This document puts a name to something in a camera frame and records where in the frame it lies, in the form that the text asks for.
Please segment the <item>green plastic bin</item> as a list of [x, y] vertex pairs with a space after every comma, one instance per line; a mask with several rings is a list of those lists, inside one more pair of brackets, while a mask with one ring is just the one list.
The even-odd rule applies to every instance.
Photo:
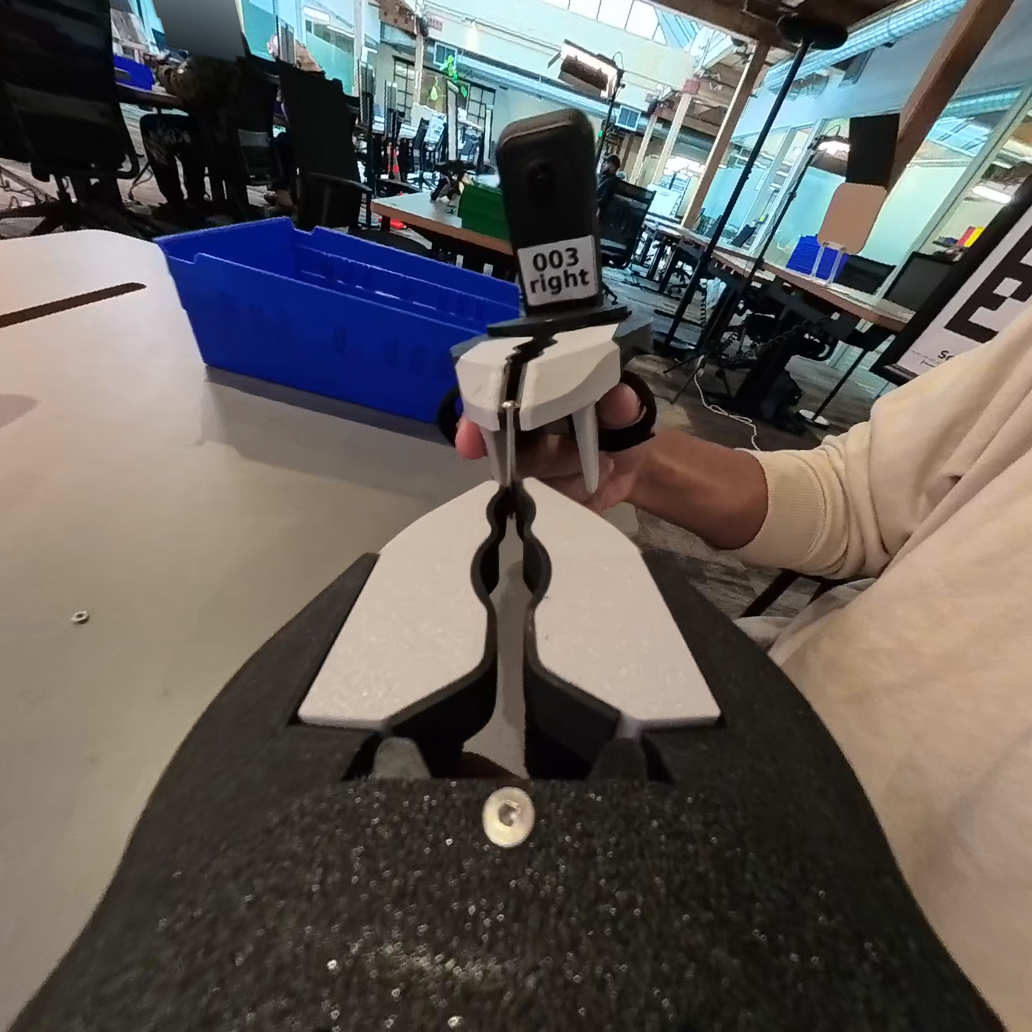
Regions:
[[510, 241], [504, 193], [498, 186], [466, 184], [460, 194], [458, 218], [463, 229], [486, 238]]

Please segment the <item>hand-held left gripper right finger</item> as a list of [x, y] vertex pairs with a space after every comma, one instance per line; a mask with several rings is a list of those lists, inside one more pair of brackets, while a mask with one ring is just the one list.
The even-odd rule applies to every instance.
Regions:
[[628, 537], [534, 478], [516, 488], [516, 523], [529, 593], [528, 772], [580, 778], [612, 742], [718, 725], [716, 699]]

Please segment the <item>rectangular light panel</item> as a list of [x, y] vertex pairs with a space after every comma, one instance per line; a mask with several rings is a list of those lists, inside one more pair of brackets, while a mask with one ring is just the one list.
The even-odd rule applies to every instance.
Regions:
[[565, 40], [558, 54], [549, 62], [557, 66], [557, 77], [563, 84], [600, 97], [611, 98], [622, 87], [624, 71], [615, 60]]

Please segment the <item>black monitor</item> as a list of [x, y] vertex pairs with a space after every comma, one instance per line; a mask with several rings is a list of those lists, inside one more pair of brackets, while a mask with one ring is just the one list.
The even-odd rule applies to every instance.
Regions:
[[916, 313], [952, 272], [955, 263], [946, 252], [912, 252], [888, 284], [884, 302]]

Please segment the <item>black light stand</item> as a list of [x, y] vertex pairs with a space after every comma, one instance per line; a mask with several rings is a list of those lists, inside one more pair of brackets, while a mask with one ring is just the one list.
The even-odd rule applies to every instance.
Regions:
[[781, 82], [775, 99], [767, 112], [767, 117], [762, 124], [761, 130], [757, 133], [755, 143], [741, 168], [738, 181], [735, 183], [735, 186], [729, 194], [725, 208], [722, 209], [720, 216], [714, 224], [709, 239], [697, 260], [696, 265], [694, 265], [692, 275], [681, 296], [668, 331], [663, 338], [659, 338], [657, 335], [654, 337], [655, 350], [658, 354], [668, 355], [673, 349], [674, 343], [677, 341], [677, 331], [684, 321], [687, 308], [694, 301], [694, 295], [698, 292], [703, 276], [710, 269], [714, 252], [723, 235], [723, 232], [725, 231], [729, 218], [732, 213], [734, 213], [738, 200], [743, 193], [749, 178], [751, 178], [751, 174], [753, 173], [757, 157], [765, 146], [767, 137], [772, 130], [773, 124], [782, 108], [787, 94], [791, 92], [793, 82], [798, 76], [802, 64], [809, 55], [810, 51], [813, 49], [816, 49], [817, 51], [837, 49], [844, 45], [847, 39], [847, 30], [834, 21], [818, 17], [799, 15], [798, 13], [793, 13], [789, 17], [783, 17], [780, 19], [778, 22], [778, 30], [784, 41], [795, 45], [795, 52], [791, 61], [791, 69]]

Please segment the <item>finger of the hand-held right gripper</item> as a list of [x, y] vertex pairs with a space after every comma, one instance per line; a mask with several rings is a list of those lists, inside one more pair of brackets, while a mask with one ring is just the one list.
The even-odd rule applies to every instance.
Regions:
[[621, 376], [616, 325], [596, 325], [559, 333], [522, 368], [515, 408], [518, 432], [534, 432], [570, 420], [585, 487], [600, 482], [598, 405]]
[[504, 486], [501, 406], [513, 399], [518, 404], [517, 396], [509, 395], [510, 373], [515, 373], [515, 392], [519, 393], [522, 370], [514, 358], [525, 344], [526, 338], [472, 338], [453, 349], [463, 415], [478, 427], [499, 486]]

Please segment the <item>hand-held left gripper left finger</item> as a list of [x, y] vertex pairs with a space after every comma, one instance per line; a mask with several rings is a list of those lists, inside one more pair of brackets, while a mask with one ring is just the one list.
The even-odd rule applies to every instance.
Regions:
[[497, 705], [505, 493], [485, 481], [377, 553], [300, 703], [304, 725], [418, 747], [436, 777], [464, 772]]

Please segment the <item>black square panel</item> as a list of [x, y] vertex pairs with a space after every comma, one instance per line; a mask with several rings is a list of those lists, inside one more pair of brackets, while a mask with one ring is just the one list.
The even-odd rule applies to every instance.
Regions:
[[848, 123], [845, 182], [888, 189], [891, 185], [900, 114], [853, 117]]

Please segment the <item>black white marker sign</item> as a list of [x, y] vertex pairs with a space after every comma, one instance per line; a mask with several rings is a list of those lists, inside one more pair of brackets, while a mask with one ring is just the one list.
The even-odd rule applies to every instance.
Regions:
[[872, 364], [900, 386], [994, 338], [1030, 307], [1031, 180], [952, 265]]

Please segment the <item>person's right forearm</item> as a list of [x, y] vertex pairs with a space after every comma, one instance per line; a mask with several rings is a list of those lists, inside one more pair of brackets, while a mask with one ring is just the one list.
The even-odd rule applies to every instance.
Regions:
[[664, 470], [668, 521], [743, 561], [875, 577], [914, 557], [1030, 578], [1030, 316], [810, 450], [695, 446]]

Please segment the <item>blue divided plastic bin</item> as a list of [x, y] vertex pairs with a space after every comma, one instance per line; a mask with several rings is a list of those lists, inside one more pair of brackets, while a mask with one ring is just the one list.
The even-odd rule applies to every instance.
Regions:
[[285, 217], [156, 239], [209, 368], [434, 423], [516, 284]]

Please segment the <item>long wooden table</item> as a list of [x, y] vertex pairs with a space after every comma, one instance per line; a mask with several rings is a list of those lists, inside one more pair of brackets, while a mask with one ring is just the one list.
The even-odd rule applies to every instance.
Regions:
[[[677, 275], [677, 269], [694, 266], [708, 245], [709, 239], [692, 230], [649, 216], [646, 218], [637, 254], [642, 265], [647, 268], [648, 282], [655, 284], [657, 291], [664, 292], [668, 290], [671, 279]], [[881, 327], [891, 333], [900, 332], [914, 317], [914, 312], [907, 307], [834, 282], [828, 283], [817, 277], [801, 275], [767, 260], [761, 261], [751, 275], [749, 271], [754, 264], [755, 258], [745, 252], [718, 245], [702, 278], [710, 280], [724, 275], [732, 281], [745, 278], [750, 284], [757, 286], [791, 287], [837, 312], [857, 318], [861, 323]]]

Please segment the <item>small tan board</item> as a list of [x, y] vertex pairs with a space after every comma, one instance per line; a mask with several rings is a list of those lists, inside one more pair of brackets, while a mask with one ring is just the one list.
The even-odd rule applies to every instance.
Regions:
[[858, 255], [886, 200], [886, 187], [844, 182], [835, 189], [816, 237], [826, 248]]

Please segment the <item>person's right hand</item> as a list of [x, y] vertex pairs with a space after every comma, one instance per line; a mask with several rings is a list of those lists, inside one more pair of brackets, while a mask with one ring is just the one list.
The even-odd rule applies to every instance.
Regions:
[[[601, 432], [636, 429], [647, 416], [647, 407], [626, 383], [608, 391], [596, 405]], [[667, 436], [668, 430], [660, 427], [635, 448], [616, 453], [600, 451], [599, 483], [596, 489], [589, 490], [573, 436], [531, 432], [516, 452], [518, 476], [540, 480], [566, 497], [599, 514], [606, 513], [620, 504], [635, 502], [638, 482], [653, 456], [660, 452]]]

